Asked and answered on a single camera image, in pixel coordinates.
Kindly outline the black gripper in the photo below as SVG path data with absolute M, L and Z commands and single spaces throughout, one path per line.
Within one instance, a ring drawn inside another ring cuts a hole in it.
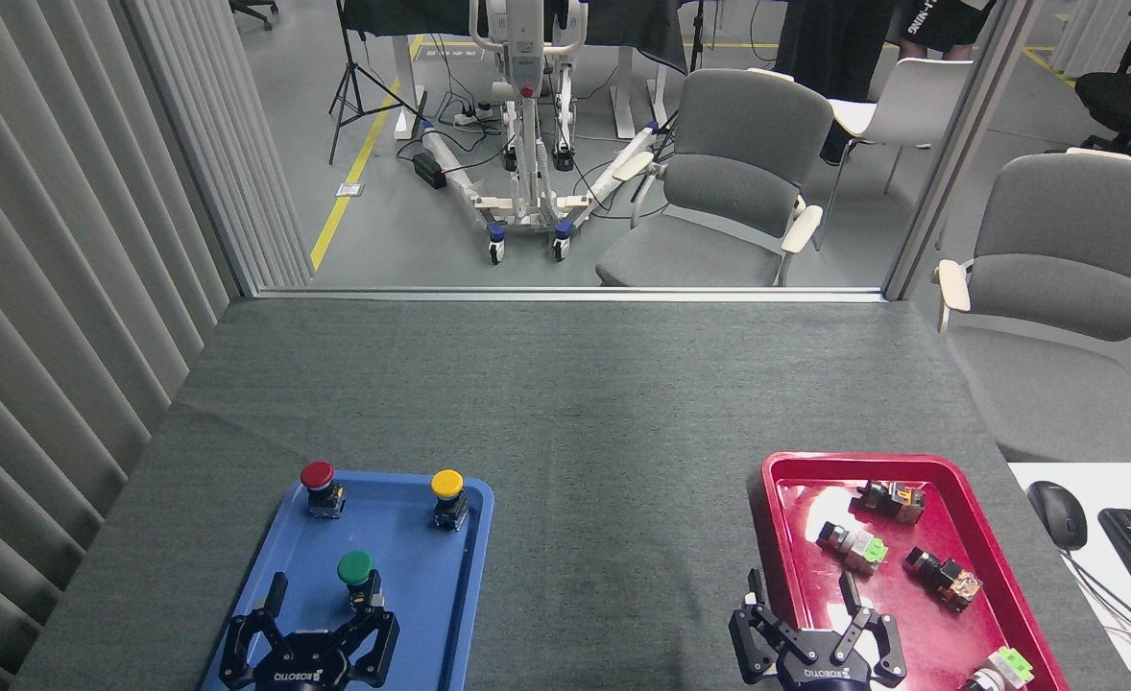
M 268 690 L 345 690 L 351 681 L 385 686 L 394 648 L 399 634 L 397 617 L 383 607 L 359 608 L 353 617 L 334 633 L 295 632 L 280 634 L 276 617 L 283 608 L 288 579 L 275 573 L 270 590 L 261 607 L 245 616 L 233 616 L 225 631 L 219 679 L 227 688 L 245 688 L 254 683 L 254 671 L 247 660 L 253 636 L 262 633 L 270 644 L 268 653 Z M 373 646 L 351 660 L 368 638 Z
M 865 607 L 860 599 L 854 576 L 838 578 L 851 624 L 841 633 L 838 660 L 834 647 L 814 649 L 815 657 L 801 656 L 798 631 L 782 621 L 766 603 L 765 578 L 759 569 L 746 575 L 746 591 L 729 621 L 729 633 L 742 679 L 754 685 L 760 679 L 774 677 L 783 690 L 870 690 L 870 679 L 881 685 L 900 685 L 907 677 L 898 621 Z M 854 651 L 860 636 L 871 632 L 877 639 L 878 660 L 872 666 Z

